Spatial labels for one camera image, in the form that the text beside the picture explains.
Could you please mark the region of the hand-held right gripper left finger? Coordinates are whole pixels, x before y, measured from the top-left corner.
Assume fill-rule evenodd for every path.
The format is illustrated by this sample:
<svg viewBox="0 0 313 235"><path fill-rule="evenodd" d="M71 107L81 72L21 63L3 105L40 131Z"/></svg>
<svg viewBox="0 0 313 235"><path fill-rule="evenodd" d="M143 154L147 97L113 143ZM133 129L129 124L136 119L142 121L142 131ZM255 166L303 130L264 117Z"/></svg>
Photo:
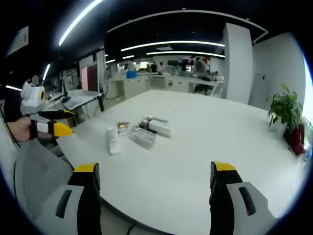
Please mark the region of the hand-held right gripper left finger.
<svg viewBox="0 0 313 235"><path fill-rule="evenodd" d="M44 235L100 235L100 218L99 164L91 163L77 167L46 199L36 225Z"/></svg>

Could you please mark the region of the person's left hand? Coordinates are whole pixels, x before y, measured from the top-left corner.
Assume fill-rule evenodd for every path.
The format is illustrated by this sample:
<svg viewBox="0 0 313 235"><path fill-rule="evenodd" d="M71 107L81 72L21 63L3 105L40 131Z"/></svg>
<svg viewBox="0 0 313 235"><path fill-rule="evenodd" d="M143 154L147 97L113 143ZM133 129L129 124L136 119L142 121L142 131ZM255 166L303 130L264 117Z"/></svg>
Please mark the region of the person's left hand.
<svg viewBox="0 0 313 235"><path fill-rule="evenodd" d="M15 122L8 123L11 130L11 139L16 141L27 141L30 139L30 127L31 119L28 117L22 117Z"/></svg>

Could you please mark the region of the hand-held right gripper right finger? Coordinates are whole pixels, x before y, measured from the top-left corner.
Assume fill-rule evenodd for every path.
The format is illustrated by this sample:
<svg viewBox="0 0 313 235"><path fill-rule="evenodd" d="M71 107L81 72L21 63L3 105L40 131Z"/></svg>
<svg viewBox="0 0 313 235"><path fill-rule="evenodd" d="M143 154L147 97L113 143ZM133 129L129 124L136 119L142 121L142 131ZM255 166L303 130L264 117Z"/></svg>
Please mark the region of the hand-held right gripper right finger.
<svg viewBox="0 0 313 235"><path fill-rule="evenodd" d="M210 189L211 235L264 235L278 221L267 198L230 164L211 162Z"/></svg>

